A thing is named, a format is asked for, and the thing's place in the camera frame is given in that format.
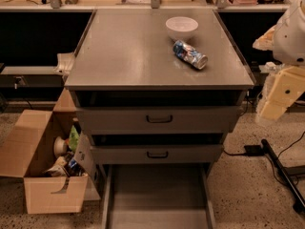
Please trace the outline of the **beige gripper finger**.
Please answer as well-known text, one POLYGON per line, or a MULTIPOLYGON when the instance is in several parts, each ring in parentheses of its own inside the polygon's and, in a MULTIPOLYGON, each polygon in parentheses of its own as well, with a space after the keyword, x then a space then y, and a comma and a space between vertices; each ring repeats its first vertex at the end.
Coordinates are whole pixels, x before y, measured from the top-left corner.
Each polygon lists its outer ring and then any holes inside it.
POLYGON ((256 120, 277 121, 304 93, 304 67, 290 66, 271 73, 256 107, 256 120))
POLYGON ((253 48, 260 51, 272 51, 274 49, 275 26, 269 28, 253 43, 253 48))

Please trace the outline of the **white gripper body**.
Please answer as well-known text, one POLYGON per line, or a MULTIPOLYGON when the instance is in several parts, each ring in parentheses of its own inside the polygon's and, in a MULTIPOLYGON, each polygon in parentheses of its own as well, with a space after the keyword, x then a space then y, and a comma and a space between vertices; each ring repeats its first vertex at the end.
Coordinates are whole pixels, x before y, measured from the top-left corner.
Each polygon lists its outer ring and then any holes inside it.
POLYGON ((268 80, 274 80, 277 74, 284 69, 284 64, 277 62, 267 62, 262 66, 262 72, 266 74, 268 80))

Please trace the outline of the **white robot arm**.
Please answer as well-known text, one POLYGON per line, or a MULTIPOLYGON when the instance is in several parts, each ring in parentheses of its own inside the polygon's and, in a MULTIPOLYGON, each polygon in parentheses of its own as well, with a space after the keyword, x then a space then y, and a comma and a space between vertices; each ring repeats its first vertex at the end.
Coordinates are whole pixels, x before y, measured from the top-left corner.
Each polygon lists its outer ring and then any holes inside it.
POLYGON ((256 107, 256 122, 277 121, 305 93, 305 0, 294 0, 253 47, 272 51, 284 67, 269 73, 256 107))

